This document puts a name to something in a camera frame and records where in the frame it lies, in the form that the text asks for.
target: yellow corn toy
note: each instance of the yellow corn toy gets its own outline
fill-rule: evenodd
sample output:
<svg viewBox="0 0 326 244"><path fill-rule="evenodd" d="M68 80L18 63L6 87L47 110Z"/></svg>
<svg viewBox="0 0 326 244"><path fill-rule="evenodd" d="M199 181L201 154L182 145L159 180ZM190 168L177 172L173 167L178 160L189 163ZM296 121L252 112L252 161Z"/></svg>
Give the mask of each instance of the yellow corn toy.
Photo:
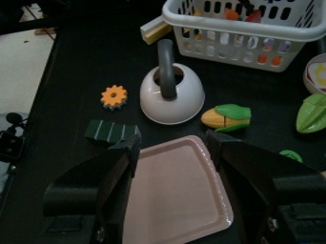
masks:
<svg viewBox="0 0 326 244"><path fill-rule="evenodd" d="M250 126L252 110L235 104L219 105L206 111L202 122L217 132L231 132Z"/></svg>

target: green sponge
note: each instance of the green sponge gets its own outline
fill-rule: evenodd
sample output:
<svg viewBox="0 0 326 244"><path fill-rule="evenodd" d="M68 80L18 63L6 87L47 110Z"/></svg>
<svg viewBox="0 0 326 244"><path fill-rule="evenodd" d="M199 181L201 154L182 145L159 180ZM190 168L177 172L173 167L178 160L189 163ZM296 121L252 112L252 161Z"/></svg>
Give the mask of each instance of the green sponge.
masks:
<svg viewBox="0 0 326 244"><path fill-rule="evenodd" d="M86 131L86 137L103 144L117 144L134 134L141 134L138 126L118 124L106 120L93 119Z"/></svg>

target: white kettle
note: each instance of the white kettle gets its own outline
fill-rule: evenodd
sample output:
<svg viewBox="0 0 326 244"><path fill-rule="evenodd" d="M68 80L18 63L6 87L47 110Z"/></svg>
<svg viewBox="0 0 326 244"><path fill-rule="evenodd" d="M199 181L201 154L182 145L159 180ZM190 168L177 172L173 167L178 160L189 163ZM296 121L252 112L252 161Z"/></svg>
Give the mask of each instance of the white kettle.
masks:
<svg viewBox="0 0 326 244"><path fill-rule="evenodd" d="M141 107L159 124L175 125L190 120L205 103L205 89L194 71L175 63L174 42L158 42L159 67L147 74L141 88Z"/></svg>

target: pink tray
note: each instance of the pink tray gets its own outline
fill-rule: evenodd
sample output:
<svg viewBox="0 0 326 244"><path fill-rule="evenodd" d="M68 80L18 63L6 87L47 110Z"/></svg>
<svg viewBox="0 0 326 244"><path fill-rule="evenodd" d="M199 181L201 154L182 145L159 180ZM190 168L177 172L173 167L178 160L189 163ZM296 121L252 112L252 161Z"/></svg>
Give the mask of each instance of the pink tray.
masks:
<svg viewBox="0 0 326 244"><path fill-rule="evenodd" d="M190 135L142 150L123 243L186 243L231 222L231 204L202 139Z"/></svg>

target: green object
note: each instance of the green object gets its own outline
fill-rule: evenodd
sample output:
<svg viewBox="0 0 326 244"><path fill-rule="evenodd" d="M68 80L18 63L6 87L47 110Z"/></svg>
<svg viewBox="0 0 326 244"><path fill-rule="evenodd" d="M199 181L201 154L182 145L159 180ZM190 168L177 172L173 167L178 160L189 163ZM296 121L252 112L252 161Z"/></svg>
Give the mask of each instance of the green object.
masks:
<svg viewBox="0 0 326 244"><path fill-rule="evenodd" d="M293 150L282 150L281 155L284 155L284 156L297 160L298 162L304 163L301 155Z"/></svg>
<svg viewBox="0 0 326 244"><path fill-rule="evenodd" d="M297 131L310 133L324 128L326 128L326 95L316 93L304 100L297 117Z"/></svg>
<svg viewBox="0 0 326 244"><path fill-rule="evenodd" d="M252 119L252 109L246 107L241 107L237 104L225 104L215 107L215 111L231 118L234 120L245 120L238 124L230 125L225 128L219 128L217 132L233 132L238 129L246 128L250 126L250 119Z"/></svg>
<svg viewBox="0 0 326 244"><path fill-rule="evenodd" d="M122 139L134 134L141 134L138 126L122 125L105 120L91 120L86 137L102 144L117 144Z"/></svg>
<svg viewBox="0 0 326 244"><path fill-rule="evenodd" d="M234 126L219 128L215 131L217 132L233 132L233 131L235 131L235 130L238 130L241 128L246 128L249 126L250 126L250 123L242 123L242 124L238 124L238 125L234 125Z"/></svg>
<svg viewBox="0 0 326 244"><path fill-rule="evenodd" d="M237 104L225 104L215 107L215 111L233 119L250 119L252 110L250 108L241 107Z"/></svg>

